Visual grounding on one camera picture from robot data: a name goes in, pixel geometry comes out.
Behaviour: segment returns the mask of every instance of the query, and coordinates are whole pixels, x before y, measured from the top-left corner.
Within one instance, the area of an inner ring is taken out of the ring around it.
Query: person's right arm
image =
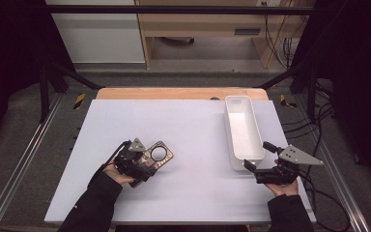
[[[266,184],[275,198],[268,202],[271,216],[270,232],[314,231],[308,213],[299,196],[298,182],[290,185]]]

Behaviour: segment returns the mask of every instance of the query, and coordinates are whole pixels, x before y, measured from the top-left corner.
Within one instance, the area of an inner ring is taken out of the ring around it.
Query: round hole
[[[156,147],[152,151],[152,159],[155,161],[164,160],[166,155],[167,155],[167,151],[165,151],[165,149],[162,147]]]

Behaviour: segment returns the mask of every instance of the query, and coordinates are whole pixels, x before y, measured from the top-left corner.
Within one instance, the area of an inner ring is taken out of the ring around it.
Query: gray floor
[[[153,59],[148,70],[136,65],[109,65],[102,69],[100,66],[83,65],[79,69],[89,79],[106,86],[185,87],[252,87],[264,83],[284,70],[276,61],[270,69],[262,69],[252,43],[247,39],[196,39],[193,45],[157,41]],[[305,117],[299,107],[282,106],[279,103],[281,94],[286,97],[287,102],[299,103],[304,98],[303,95],[290,95],[287,88],[290,81],[288,79],[281,82],[268,91],[282,124],[296,122]],[[330,87],[328,81],[321,81],[327,88]],[[49,199],[57,188],[90,100],[96,96],[96,91],[79,83],[70,79],[68,83],[70,90],[63,97],[40,148],[1,220],[0,231],[8,231],[8,228],[16,231],[15,229],[19,228],[17,226],[33,227],[31,231],[37,231],[37,227],[54,227],[43,222]],[[85,93],[86,98],[79,109],[72,109],[80,93]],[[21,90],[11,97],[8,113],[0,128],[0,192],[38,126],[39,100],[38,85]],[[318,105],[325,102],[327,100],[318,96]],[[329,153],[337,163],[371,230],[371,170],[368,166],[354,163],[352,148],[349,147],[334,117],[327,117],[322,125],[323,139]],[[284,126],[284,130],[297,126],[298,124]],[[286,136],[295,137],[307,131],[309,129],[287,133]],[[299,138],[290,138],[288,141],[307,153],[312,153],[315,146],[311,133]],[[313,168],[311,177],[317,189],[337,197],[325,167]],[[318,195],[317,207],[318,221],[336,230],[344,227],[345,217],[332,201]],[[315,225],[315,228],[317,231],[326,231],[319,225]],[[255,225],[252,228],[252,231],[266,230],[265,225]]]

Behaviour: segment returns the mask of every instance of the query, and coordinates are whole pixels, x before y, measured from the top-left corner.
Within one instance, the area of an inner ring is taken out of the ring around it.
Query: rectangular bin
[[[265,157],[265,152],[251,98],[228,96],[225,99],[224,117],[231,167],[246,170],[243,160],[258,165]]]

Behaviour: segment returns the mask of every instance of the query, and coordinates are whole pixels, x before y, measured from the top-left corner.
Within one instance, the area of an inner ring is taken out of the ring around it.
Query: black jacket
[[[108,231],[114,204],[122,189],[122,186],[101,172],[77,200],[59,231]],[[268,202],[268,206],[271,215],[270,232],[313,231],[308,213],[298,195],[277,196]]]

